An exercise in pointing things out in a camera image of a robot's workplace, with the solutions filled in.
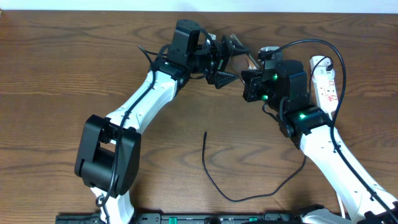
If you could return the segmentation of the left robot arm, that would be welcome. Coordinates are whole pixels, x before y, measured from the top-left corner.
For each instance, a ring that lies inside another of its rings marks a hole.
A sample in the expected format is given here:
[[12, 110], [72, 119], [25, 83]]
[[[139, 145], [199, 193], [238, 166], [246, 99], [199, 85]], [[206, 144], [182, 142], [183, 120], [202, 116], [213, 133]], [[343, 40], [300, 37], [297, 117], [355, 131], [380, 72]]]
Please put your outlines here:
[[104, 118], [95, 114], [85, 122], [75, 174], [96, 195], [101, 223], [129, 223], [134, 207], [129, 189], [139, 170], [144, 130], [168, 102], [191, 80], [193, 73], [222, 88], [238, 79], [226, 72], [228, 60], [249, 53], [237, 40], [216, 40], [195, 21], [177, 21], [172, 42], [163, 46], [144, 83], [118, 109]]

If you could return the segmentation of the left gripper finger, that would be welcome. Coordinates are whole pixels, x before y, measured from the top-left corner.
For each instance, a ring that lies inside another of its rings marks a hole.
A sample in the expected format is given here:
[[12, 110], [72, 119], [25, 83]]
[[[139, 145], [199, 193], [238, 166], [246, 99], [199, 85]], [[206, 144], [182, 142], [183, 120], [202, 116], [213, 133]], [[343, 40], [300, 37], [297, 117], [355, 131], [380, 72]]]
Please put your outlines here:
[[250, 50], [248, 47], [244, 46], [235, 34], [230, 35], [230, 46], [231, 46], [231, 56], [235, 57], [238, 55], [248, 55]]
[[238, 78], [236, 74], [230, 72], [216, 72], [214, 86], [216, 89], [220, 89]]

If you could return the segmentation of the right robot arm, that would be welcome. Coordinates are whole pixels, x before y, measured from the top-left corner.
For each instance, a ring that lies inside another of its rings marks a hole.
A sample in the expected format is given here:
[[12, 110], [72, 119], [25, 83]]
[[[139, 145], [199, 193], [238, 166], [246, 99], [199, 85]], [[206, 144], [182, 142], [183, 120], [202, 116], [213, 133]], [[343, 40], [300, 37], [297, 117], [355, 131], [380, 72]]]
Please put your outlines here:
[[246, 101], [262, 100], [276, 111], [281, 133], [321, 170], [345, 206], [352, 223], [397, 223], [397, 199], [383, 189], [349, 151], [332, 116], [337, 113], [335, 71], [330, 57], [310, 59], [316, 103], [310, 101], [301, 62], [272, 59], [260, 69], [241, 70]]

